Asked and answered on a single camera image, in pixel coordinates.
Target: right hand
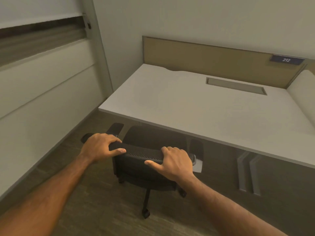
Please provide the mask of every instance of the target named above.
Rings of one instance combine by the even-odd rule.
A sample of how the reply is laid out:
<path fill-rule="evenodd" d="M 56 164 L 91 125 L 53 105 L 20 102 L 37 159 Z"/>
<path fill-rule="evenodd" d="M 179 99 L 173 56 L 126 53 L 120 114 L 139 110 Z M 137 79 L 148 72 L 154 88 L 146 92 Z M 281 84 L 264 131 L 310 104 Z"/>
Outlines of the right hand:
<path fill-rule="evenodd" d="M 192 162 L 186 151 L 179 150 L 177 147 L 162 147 L 161 150 L 164 155 L 162 165 L 151 160 L 145 161 L 144 164 L 177 183 L 193 175 Z"/>

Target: left hand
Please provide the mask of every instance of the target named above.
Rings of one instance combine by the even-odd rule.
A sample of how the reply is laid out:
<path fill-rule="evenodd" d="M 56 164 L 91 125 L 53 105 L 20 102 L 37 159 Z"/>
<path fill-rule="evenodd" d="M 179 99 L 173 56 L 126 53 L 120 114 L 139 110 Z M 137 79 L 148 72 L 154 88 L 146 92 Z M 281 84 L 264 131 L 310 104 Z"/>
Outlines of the left hand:
<path fill-rule="evenodd" d="M 123 148 L 112 151 L 108 149 L 109 144 L 115 141 L 121 143 L 121 140 L 113 135 L 96 133 L 83 145 L 80 155 L 88 157 L 93 162 L 125 153 L 126 150 Z"/>

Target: floor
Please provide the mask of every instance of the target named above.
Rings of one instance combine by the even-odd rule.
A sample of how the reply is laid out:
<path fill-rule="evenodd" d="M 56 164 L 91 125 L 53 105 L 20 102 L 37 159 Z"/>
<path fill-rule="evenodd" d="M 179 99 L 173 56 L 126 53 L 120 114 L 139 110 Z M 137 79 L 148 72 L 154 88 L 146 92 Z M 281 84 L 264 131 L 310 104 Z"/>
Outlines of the floor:
<path fill-rule="evenodd" d="M 125 124 L 119 138 L 139 124 L 95 111 L 0 202 L 0 214 L 70 163 L 85 133 L 106 132 L 114 122 Z M 111 159 L 93 164 L 70 196 L 53 235 L 218 235 L 194 200 L 177 192 L 152 191 L 151 216 L 144 220 L 144 196 L 145 189 L 118 183 Z"/>

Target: desk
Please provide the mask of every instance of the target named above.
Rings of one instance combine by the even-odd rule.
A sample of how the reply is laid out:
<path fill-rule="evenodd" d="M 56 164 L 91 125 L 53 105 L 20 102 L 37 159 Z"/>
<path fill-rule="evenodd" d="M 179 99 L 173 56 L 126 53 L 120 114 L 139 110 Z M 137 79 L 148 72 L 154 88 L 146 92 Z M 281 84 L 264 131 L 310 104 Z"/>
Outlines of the desk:
<path fill-rule="evenodd" d="M 260 95 L 206 77 L 143 64 L 99 110 L 315 168 L 315 129 L 285 89 Z"/>

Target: office chair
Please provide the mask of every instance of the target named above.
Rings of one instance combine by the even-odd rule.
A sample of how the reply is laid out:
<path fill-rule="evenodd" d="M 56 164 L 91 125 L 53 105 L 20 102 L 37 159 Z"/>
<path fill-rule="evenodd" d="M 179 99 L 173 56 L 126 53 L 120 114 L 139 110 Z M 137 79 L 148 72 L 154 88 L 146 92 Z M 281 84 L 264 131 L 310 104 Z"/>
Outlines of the office chair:
<path fill-rule="evenodd" d="M 114 123 L 106 134 L 118 136 L 123 126 L 121 123 Z M 85 134 L 81 142 L 85 143 L 92 135 L 93 133 Z M 168 180 L 144 164 L 145 160 L 152 160 L 162 164 L 163 153 L 161 148 L 163 146 L 178 147 L 187 151 L 185 135 L 153 127 L 133 126 L 128 130 L 122 142 L 114 142 L 109 145 L 109 150 L 126 149 L 125 154 L 112 158 L 114 174 L 117 176 L 119 183 L 127 181 L 147 190 L 142 209 L 142 216 L 145 219 L 150 216 L 147 205 L 151 190 L 173 191 L 177 189 L 182 197 L 186 196 L 186 192 L 176 182 Z M 191 146 L 191 148 L 197 148 L 200 152 L 198 142 L 196 146 Z M 195 165 L 196 156 L 194 154 L 188 155 L 193 165 Z"/>

